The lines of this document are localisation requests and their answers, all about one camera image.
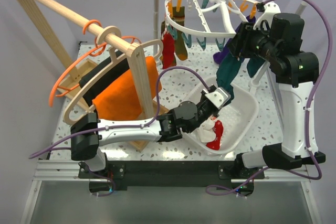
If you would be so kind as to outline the dark green sock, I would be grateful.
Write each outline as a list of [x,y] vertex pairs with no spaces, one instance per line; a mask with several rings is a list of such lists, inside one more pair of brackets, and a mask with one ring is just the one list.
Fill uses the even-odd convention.
[[263,58],[259,58],[259,57],[250,58],[247,64],[247,72],[249,74],[249,77],[253,78],[254,75],[258,72],[258,70],[262,67],[264,63],[265,63],[265,60]]
[[242,61],[232,56],[229,52],[228,55],[222,60],[216,73],[217,86],[223,88],[230,94],[230,99],[227,104],[230,104],[234,99],[234,88],[232,81],[237,76]]

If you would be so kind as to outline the red santa sock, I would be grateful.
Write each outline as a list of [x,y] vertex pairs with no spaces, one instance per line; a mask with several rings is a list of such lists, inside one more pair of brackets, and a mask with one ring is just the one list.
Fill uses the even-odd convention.
[[162,39],[163,51],[162,51],[162,65],[163,69],[176,65],[175,59],[175,42],[171,34],[165,33]]
[[215,133],[215,139],[212,142],[208,142],[206,147],[217,151],[220,148],[220,142],[224,133],[224,126],[221,120],[218,120],[217,118],[212,118],[212,121],[214,122],[212,130]]

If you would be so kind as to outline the white sock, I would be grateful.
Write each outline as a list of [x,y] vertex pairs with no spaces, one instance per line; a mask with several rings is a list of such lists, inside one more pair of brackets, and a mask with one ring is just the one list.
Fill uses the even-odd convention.
[[204,144],[212,142],[216,138],[216,134],[213,130],[214,126],[215,123],[211,119],[203,122],[200,127],[196,129],[197,139]]

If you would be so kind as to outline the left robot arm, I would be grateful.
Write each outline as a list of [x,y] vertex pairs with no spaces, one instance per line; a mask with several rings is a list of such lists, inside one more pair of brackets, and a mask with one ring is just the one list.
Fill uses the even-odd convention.
[[100,120],[89,113],[76,122],[71,131],[71,159],[84,162],[97,178],[108,174],[107,156],[101,146],[119,142],[172,142],[192,133],[219,111],[230,99],[224,89],[211,87],[202,90],[199,103],[184,101],[156,118],[138,121]]

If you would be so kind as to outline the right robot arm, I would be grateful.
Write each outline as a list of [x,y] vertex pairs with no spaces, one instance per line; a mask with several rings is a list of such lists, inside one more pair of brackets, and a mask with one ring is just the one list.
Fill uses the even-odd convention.
[[319,61],[315,54],[300,49],[304,24],[298,14],[291,13],[274,14],[270,23],[262,20],[260,28],[242,22],[229,44],[233,56],[260,58],[270,64],[279,85],[284,116],[281,143],[237,156],[234,173],[239,178],[246,178],[256,167],[292,170],[326,161],[314,140],[314,120],[306,116],[313,110],[310,93],[317,84]]

